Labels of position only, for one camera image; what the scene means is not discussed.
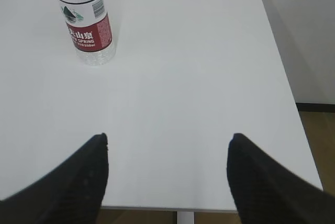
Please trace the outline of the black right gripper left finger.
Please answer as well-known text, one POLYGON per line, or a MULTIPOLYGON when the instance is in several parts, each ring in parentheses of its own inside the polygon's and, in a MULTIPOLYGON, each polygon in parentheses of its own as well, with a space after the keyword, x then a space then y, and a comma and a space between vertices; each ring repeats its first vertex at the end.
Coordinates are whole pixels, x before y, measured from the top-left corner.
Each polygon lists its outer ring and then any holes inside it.
POLYGON ((1 223, 95 223, 108 181, 108 140, 94 135, 43 178, 1 201, 1 223))

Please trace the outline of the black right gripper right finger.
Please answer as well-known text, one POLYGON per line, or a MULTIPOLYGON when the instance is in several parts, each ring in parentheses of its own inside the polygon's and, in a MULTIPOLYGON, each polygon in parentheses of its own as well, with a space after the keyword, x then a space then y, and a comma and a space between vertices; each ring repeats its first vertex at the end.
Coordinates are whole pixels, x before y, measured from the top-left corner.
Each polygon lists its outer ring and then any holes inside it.
POLYGON ((334 196, 283 167, 241 133, 229 143, 227 179, 242 223, 334 223, 334 196))

